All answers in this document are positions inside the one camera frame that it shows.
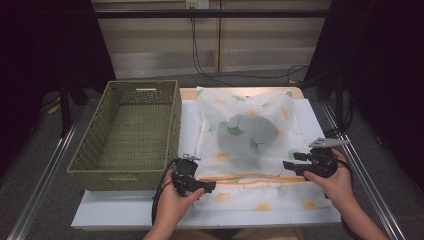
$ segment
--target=gray floor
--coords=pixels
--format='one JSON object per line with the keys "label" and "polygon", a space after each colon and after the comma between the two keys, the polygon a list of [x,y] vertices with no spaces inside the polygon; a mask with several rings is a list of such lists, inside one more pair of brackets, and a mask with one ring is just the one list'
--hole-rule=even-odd
{"label": "gray floor", "polygon": [[[251,71],[243,74],[276,76],[285,71]],[[301,78],[292,75],[291,79]],[[178,79],[182,87],[225,86],[198,74],[184,76],[167,76],[156,79]],[[225,77],[220,80],[228,81],[234,86],[283,86],[286,78],[255,79],[246,77]],[[100,95],[87,90],[90,97],[89,103],[82,108],[80,122],[75,131],[73,140],[68,150],[63,154],[62,162],[58,165],[57,172],[33,219],[28,232],[23,235],[26,239],[140,239],[145,232],[84,232],[70,227],[73,216],[81,199],[82,188],[67,174],[66,167],[75,152],[79,141],[82,139],[85,128],[99,102]],[[57,93],[50,93],[45,99],[50,99]],[[316,100],[315,89],[307,89],[304,95],[313,106],[323,129],[330,126],[321,108],[321,103]],[[72,115],[75,116],[81,107],[71,106]],[[43,174],[50,157],[55,151],[59,134],[61,132],[60,112],[40,115],[33,134],[30,136],[13,164],[8,169],[2,180],[0,189],[0,239],[7,239],[20,213],[28,202],[32,192]],[[357,150],[367,171],[383,196],[387,205],[395,215],[406,239],[424,239],[424,194],[414,185],[412,180],[398,167],[390,150],[380,146],[376,134],[367,123],[358,109],[354,109],[354,118],[347,131],[348,136]],[[355,194],[365,211],[383,228],[379,216],[373,205],[368,200],[367,194],[361,184],[356,181]],[[302,228],[307,239],[350,239],[340,225],[308,226]]]}

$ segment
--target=wall outlet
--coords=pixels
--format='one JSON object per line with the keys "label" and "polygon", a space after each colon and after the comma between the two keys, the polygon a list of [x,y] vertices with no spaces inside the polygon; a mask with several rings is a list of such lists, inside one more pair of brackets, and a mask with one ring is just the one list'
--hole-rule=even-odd
{"label": "wall outlet", "polygon": [[186,0],[187,9],[197,9],[197,0]]}
{"label": "wall outlet", "polygon": [[198,0],[197,9],[209,9],[209,0]]}

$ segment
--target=basket handle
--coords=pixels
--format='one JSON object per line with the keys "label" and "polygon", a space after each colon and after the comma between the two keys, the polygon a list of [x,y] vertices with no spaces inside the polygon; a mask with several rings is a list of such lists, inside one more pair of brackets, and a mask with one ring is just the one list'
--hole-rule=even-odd
{"label": "basket handle", "polygon": [[136,88],[135,91],[137,92],[145,92],[145,91],[156,91],[156,88]]}
{"label": "basket handle", "polygon": [[112,175],[107,176],[107,178],[109,178],[111,181],[138,181],[137,176],[134,175]]}

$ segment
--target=green leaf print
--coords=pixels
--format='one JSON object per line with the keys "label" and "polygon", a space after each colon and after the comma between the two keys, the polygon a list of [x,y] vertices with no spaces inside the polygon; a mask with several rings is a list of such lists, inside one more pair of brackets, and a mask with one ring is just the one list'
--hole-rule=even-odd
{"label": "green leaf print", "polygon": [[255,140],[253,140],[253,138],[250,138],[250,140],[249,140],[249,147],[256,154],[260,153],[259,152],[259,145],[261,145],[261,144],[265,144],[265,143],[256,143]]}
{"label": "green leaf print", "polygon": [[286,196],[287,188],[286,188],[286,186],[284,186],[284,184],[281,184],[280,186],[276,187],[275,189],[277,189],[277,191],[278,191],[278,197],[279,198]]}
{"label": "green leaf print", "polygon": [[282,169],[281,169],[281,172],[280,172],[279,174],[277,174],[277,175],[272,175],[272,174],[271,174],[271,176],[272,176],[272,177],[280,177],[280,176],[281,176],[281,174],[283,174],[283,172],[284,172],[284,168],[282,168]]}
{"label": "green leaf print", "polygon": [[289,155],[289,159],[290,159],[290,160],[294,160],[294,155],[293,155],[293,154],[294,154],[295,152],[299,152],[299,149],[290,149],[290,150],[289,150],[288,155]]}
{"label": "green leaf print", "polygon": [[199,97],[200,95],[202,95],[202,93],[203,93],[203,89],[199,89],[199,90],[197,90],[197,96]]}
{"label": "green leaf print", "polygon": [[233,136],[239,136],[244,133],[244,130],[241,130],[238,125],[240,123],[240,119],[237,119],[237,126],[235,127],[227,127],[227,132]]}
{"label": "green leaf print", "polygon": [[244,99],[243,97],[233,96],[233,98],[235,98],[235,99],[236,99],[236,103],[237,103],[238,101],[240,101],[240,102],[246,102],[246,99]]}
{"label": "green leaf print", "polygon": [[210,132],[212,134],[215,132],[215,130],[216,130],[216,124],[211,122],[209,123],[209,129],[205,133]]}
{"label": "green leaf print", "polygon": [[242,180],[243,178],[232,178],[232,179],[228,179],[227,182],[228,183],[238,183],[240,182],[240,180]]}

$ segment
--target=person's arm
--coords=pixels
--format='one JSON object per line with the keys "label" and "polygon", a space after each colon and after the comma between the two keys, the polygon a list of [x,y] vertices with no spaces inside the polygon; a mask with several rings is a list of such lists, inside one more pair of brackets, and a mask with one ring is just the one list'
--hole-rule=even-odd
{"label": "person's arm", "polygon": [[[346,161],[343,154],[333,150],[335,158]],[[350,229],[363,239],[388,239],[361,208],[353,195],[349,171],[341,164],[329,178],[322,178],[311,172],[304,176],[323,188],[334,207],[340,212]]]}
{"label": "person's arm", "polygon": [[[171,173],[172,171],[166,173],[164,186],[172,181]],[[187,197],[181,197],[172,183],[167,185],[159,198],[155,224],[144,239],[168,239],[174,232],[178,222],[186,214],[190,205],[197,201],[204,193],[205,190],[201,188]]]}

